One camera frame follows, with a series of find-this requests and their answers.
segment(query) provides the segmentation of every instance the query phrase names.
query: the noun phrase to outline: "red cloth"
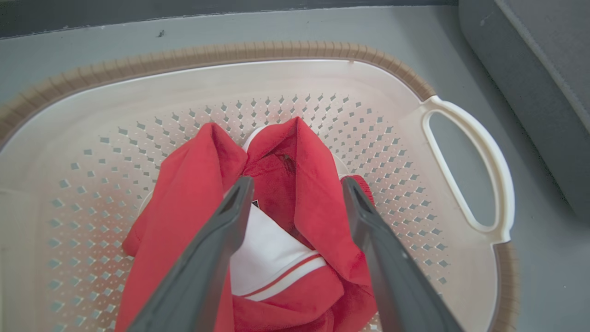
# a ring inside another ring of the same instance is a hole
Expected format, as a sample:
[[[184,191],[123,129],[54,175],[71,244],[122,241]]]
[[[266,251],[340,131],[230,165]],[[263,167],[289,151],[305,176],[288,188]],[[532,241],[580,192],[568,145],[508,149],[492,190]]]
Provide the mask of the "red cloth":
[[[215,331],[358,332],[371,319],[376,304],[369,272],[350,236],[332,154],[295,118],[263,129],[247,154],[208,123],[162,163],[152,200],[123,242],[135,262],[117,332],[128,328],[241,175],[254,178],[260,209],[329,266],[260,302],[231,295],[227,278]]]

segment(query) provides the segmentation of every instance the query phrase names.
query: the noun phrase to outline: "basket handle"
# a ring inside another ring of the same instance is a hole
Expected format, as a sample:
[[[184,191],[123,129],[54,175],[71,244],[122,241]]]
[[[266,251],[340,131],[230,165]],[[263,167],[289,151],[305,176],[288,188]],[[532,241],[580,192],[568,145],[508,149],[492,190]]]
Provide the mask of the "basket handle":
[[[443,101],[438,96],[430,97],[423,103],[423,106],[426,113],[423,117],[422,128],[432,147],[438,165],[470,226],[484,234],[493,245],[510,241],[510,229],[514,223],[514,187],[508,164],[498,144],[479,121],[459,106]],[[469,137],[469,140],[477,148],[481,159],[484,161],[494,190],[496,204],[494,225],[484,226],[477,222],[467,205],[432,134],[430,117],[434,113],[440,113],[453,121]]]

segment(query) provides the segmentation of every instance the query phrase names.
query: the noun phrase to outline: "white plastic laundry basket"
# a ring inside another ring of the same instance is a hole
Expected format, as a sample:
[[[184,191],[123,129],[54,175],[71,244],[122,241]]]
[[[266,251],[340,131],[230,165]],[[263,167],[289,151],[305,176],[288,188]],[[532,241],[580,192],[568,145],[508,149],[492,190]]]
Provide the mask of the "white plastic laundry basket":
[[[457,124],[481,154],[496,219],[477,223],[429,127]],[[216,122],[242,144],[300,116],[369,183],[385,221],[465,331],[510,331],[514,194],[492,137],[400,61],[335,43],[189,48],[76,69],[0,110],[5,331],[114,328],[133,259],[121,244],[161,162]],[[380,330],[378,316],[366,327]]]

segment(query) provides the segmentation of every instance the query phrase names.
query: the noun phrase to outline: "gray cushion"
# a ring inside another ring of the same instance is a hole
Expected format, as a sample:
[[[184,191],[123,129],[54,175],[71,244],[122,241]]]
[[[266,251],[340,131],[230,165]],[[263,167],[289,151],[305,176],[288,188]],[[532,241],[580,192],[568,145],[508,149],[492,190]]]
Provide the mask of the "gray cushion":
[[[461,29],[564,196],[590,219],[587,0],[461,0]]]

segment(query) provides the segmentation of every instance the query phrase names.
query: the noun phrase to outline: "basket rim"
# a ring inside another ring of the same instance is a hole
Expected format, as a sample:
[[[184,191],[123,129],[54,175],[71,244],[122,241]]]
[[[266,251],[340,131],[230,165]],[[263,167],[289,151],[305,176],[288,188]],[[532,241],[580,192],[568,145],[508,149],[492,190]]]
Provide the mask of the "basket rim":
[[[206,45],[149,53],[79,67],[34,85],[0,106],[0,151],[20,127],[50,105],[76,93],[125,80],[172,71],[272,60],[360,61],[387,71],[410,88],[420,101],[434,89],[412,68],[377,49],[354,43],[268,41]],[[515,332],[520,308],[520,275],[511,242],[494,245],[498,268],[496,310],[489,331]]]

